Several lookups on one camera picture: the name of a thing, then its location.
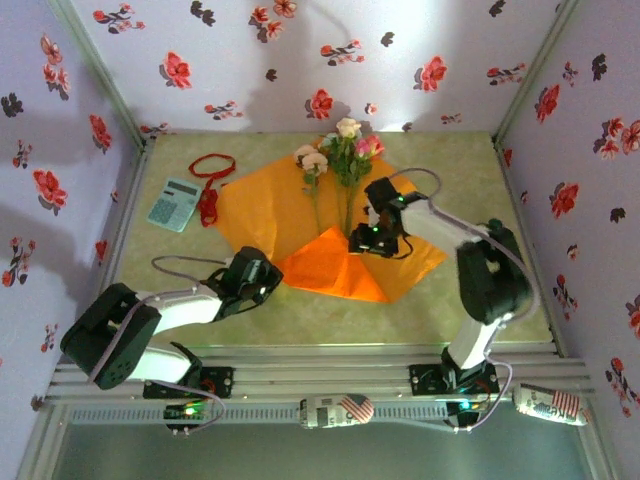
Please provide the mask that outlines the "fake flower large pink bloom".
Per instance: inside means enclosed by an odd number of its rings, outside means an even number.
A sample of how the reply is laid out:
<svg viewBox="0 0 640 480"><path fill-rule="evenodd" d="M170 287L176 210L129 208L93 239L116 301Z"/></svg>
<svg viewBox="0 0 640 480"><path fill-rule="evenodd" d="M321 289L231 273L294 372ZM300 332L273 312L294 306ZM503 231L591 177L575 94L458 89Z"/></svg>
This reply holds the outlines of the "fake flower large pink bloom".
<svg viewBox="0 0 640 480"><path fill-rule="evenodd" d="M355 142L352 159L349 162L350 187L348 193L345 231L351 231L354 215L354 203L361 180L372 170L372 159L381 154L385 147L377 135L362 137Z"/></svg>

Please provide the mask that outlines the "orange wrapping paper sheet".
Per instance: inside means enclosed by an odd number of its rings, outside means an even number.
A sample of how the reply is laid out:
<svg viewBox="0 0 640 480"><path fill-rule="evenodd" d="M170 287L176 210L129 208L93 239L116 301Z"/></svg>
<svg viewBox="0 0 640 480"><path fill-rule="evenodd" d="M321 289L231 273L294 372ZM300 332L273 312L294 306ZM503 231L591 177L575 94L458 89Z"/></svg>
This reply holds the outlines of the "orange wrapping paper sheet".
<svg viewBox="0 0 640 480"><path fill-rule="evenodd" d="M260 249L284 274L286 285L333 297L378 303L400 299L447 260L447 254L412 237L400 260L350 254L342 232L344 197L333 172L320 177L317 233L303 171L292 155L268 163L222 187L218 230L233 250Z"/></svg>

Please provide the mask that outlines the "fake flower white green blooms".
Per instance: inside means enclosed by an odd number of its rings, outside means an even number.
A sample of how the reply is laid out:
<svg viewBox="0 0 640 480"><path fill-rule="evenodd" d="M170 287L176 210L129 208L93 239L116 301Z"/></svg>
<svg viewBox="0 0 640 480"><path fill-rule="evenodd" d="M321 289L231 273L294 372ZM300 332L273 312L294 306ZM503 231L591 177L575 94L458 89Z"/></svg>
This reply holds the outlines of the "fake flower white green blooms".
<svg viewBox="0 0 640 480"><path fill-rule="evenodd" d="M334 172L338 193L344 197L342 231L348 237L351 231L354 195L358 184L355 140L341 137L337 133L330 133L323 138L320 150L327 157L329 167Z"/></svg>

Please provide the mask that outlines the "red ribbon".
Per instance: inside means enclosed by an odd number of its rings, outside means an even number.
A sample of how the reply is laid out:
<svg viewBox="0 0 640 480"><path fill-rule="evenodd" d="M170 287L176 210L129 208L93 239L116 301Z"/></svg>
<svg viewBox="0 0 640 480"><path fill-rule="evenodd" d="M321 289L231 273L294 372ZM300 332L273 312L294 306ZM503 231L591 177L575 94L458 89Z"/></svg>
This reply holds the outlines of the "red ribbon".
<svg viewBox="0 0 640 480"><path fill-rule="evenodd" d="M197 166L209 159L221 159L226 161L228 165L216 171L199 172ZM214 183L227 178L236 171L236 159L230 155L209 153L194 160L188 166L188 171L194 177L206 180L196 208L200 215L201 225L204 228L212 227L218 220L217 202L219 195L218 191L214 188Z"/></svg>

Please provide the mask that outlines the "fake flower cream pink blooms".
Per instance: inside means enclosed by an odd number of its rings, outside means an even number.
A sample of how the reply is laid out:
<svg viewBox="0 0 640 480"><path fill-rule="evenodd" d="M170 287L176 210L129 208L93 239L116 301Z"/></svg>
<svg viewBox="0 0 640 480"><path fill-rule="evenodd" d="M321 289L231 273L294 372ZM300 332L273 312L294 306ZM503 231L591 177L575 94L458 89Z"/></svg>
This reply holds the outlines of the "fake flower cream pink blooms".
<svg viewBox="0 0 640 480"><path fill-rule="evenodd" d="M318 192L320 177L328 171L328 159L309 144L299 147L293 157L296 166L303 171L304 192L311 199L317 233L321 234Z"/></svg>

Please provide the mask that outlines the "fake flower pink bud cream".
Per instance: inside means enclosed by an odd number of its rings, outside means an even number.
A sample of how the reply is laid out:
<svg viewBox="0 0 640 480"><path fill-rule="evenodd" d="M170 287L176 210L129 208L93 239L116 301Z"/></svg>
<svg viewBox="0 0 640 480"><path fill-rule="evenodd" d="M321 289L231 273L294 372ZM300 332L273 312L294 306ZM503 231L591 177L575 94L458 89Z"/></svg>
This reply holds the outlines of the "fake flower pink bud cream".
<svg viewBox="0 0 640 480"><path fill-rule="evenodd" d="M345 188L346 210L343 233L350 235L353 219L353 204L359 185L371 170L371 146L361 132L361 124L345 117L337 123L339 183Z"/></svg>

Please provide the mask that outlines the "teal calculator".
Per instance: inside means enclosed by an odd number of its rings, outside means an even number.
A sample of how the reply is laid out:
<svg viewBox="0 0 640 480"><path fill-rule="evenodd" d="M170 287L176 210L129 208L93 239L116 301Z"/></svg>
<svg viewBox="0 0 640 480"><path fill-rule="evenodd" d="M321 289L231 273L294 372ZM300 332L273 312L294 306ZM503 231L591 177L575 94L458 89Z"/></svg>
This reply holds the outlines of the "teal calculator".
<svg viewBox="0 0 640 480"><path fill-rule="evenodd" d="M169 177L146 216L163 229L181 233L196 210L202 189L186 180Z"/></svg>

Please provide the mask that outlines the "flag print fabric pouch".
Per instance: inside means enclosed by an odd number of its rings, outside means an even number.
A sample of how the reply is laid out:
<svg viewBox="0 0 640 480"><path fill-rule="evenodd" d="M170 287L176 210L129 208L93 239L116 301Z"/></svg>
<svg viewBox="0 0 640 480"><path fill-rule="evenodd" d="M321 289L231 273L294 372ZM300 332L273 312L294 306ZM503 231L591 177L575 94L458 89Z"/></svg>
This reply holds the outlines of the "flag print fabric pouch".
<svg viewBox="0 0 640 480"><path fill-rule="evenodd" d="M361 394L305 398L299 404L299 423L308 430L367 424L374 416L371 400Z"/></svg>
<svg viewBox="0 0 640 480"><path fill-rule="evenodd" d="M582 397L563 390L519 383L513 389L512 399L519 413L537 419L576 427L591 422Z"/></svg>

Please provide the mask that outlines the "long aluminium frame rail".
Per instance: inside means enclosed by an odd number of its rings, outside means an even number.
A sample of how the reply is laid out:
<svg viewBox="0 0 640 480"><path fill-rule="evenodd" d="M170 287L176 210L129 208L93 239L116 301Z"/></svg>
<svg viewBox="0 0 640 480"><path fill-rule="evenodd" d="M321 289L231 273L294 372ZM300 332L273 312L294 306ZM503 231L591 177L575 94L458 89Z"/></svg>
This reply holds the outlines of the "long aluminium frame rail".
<svg viewBox="0 0 640 480"><path fill-rule="evenodd" d="M321 394L361 393L373 401L410 399L409 368L436 364L438 346L320 345L206 347L195 349L206 367L234 370L234 403L298 401ZM552 343L499 344L491 356L499 361L497 378L591 396L595 389L581 359L563 358ZM178 353L153 348L129 378L102 390L70 363L59 364L44 395L51 403L138 402L146 380L177 380L189 363Z"/></svg>

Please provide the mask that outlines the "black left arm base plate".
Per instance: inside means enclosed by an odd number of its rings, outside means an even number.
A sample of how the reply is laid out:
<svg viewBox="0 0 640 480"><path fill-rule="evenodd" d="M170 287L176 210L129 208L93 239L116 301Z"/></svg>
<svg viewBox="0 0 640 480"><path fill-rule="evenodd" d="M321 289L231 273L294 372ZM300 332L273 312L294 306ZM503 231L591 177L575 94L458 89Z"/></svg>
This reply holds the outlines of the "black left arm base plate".
<svg viewBox="0 0 640 480"><path fill-rule="evenodd" d="M215 394L221 399L227 399L231 397L233 384L234 369L232 367L203 367L199 373L191 376L187 386ZM204 395L161 386L154 382L146 382L143 388L143 398L193 399L204 398Z"/></svg>

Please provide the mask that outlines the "aluminium side rail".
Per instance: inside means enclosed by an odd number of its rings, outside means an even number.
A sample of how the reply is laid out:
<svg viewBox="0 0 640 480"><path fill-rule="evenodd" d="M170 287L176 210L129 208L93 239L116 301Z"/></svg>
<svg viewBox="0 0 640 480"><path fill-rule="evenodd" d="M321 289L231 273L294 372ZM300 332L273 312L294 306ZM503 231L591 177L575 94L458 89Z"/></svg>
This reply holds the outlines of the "aluminium side rail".
<svg viewBox="0 0 640 480"><path fill-rule="evenodd" d="M87 171L78 187L73 225L85 236L86 266L78 317L119 279L147 159L144 147L129 143L112 148Z"/></svg>
<svg viewBox="0 0 640 480"><path fill-rule="evenodd" d="M540 264L536 256L537 252L535 246L530 242L530 232L524 218L523 205L521 204L521 201L516 197L516 189L511 184L508 167L506 166L506 162L504 160L503 145L494 137L491 138L491 145L495 150L497 161L499 163L499 167L505 183L505 188L509 194L510 201L514 210L514 215L518 224L518 243L523 253L525 263L528 266L529 271L533 275L535 286L538 290L539 308L536 313L531 315L531 317L537 318L538 316L541 316L544 319L546 329L548 330L551 337L551 342L555 345L557 355L561 358L568 357L569 353L567 350L566 342L562 338L562 332L558 329L555 313L551 308L550 298L545 289L544 278L542 277Z"/></svg>

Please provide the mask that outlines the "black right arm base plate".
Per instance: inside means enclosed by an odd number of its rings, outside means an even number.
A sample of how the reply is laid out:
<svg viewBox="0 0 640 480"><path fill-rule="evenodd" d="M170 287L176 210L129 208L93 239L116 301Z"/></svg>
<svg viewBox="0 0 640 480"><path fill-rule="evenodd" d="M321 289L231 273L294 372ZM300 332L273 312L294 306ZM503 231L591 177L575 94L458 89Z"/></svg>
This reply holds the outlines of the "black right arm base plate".
<svg viewBox="0 0 640 480"><path fill-rule="evenodd" d="M497 394L500 391L496 369L486 362L465 370L444 364L414 364L408 371L413 396Z"/></svg>

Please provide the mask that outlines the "aluminium corner post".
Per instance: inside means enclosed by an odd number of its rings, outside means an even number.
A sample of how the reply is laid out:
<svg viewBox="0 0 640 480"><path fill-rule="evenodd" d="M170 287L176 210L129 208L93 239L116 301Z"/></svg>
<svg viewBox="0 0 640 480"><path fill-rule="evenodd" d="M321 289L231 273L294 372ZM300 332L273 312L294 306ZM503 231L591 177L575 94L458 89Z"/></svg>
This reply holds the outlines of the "aluminium corner post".
<svg viewBox="0 0 640 480"><path fill-rule="evenodd" d="M582 3L582 0L561 0L557 4L556 15L554 21L549 28L540 48L536 52L528 73L524 77L514 99L511 101L499 127L492 135L492 142L495 146L500 144L506 137L511 125L515 121L522 104L526 100L529 93L533 90L537 77L544 70L549 56L552 54L556 43L561 38L563 31L569 23L576 8Z"/></svg>
<svg viewBox="0 0 640 480"><path fill-rule="evenodd" d="M85 66L94 77L95 82L102 92L106 95L109 104L116 113L121 127L135 143L138 150L143 152L146 147L146 141L139 132L134 121L134 116L126 105L119 88L116 86L113 75L109 72L106 63L103 61L99 50L82 23L71 0L46 0L46 2L59 23L75 42Z"/></svg>

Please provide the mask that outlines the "aluminium frame leg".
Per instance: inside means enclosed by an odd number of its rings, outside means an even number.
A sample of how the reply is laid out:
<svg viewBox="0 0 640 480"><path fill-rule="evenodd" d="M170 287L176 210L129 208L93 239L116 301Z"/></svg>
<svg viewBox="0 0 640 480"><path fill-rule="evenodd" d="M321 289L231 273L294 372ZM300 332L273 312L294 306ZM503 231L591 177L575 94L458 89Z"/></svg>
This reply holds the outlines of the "aluminium frame leg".
<svg viewBox="0 0 640 480"><path fill-rule="evenodd" d="M619 480L615 463L611 460L603 437L593 425L578 429L584 452L588 480Z"/></svg>
<svg viewBox="0 0 640 480"><path fill-rule="evenodd" d="M53 480L68 419L69 408L63 405L38 412L16 480Z"/></svg>

